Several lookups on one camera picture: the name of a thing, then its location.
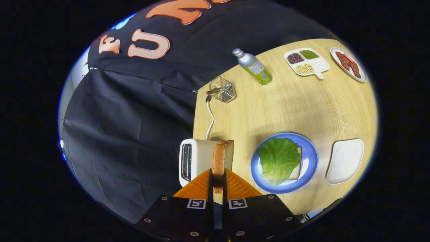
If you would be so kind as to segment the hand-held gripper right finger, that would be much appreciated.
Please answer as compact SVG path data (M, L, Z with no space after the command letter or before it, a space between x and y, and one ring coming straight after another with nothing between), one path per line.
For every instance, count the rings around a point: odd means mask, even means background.
M229 242L279 242L297 229L297 218L276 194L263 195L225 170L222 232Z

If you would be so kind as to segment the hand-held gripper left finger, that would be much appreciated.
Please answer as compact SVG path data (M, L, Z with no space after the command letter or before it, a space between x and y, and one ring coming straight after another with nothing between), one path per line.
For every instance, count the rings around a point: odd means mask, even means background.
M214 230L213 175L208 169L174 196L159 196L137 223L163 242L208 242Z

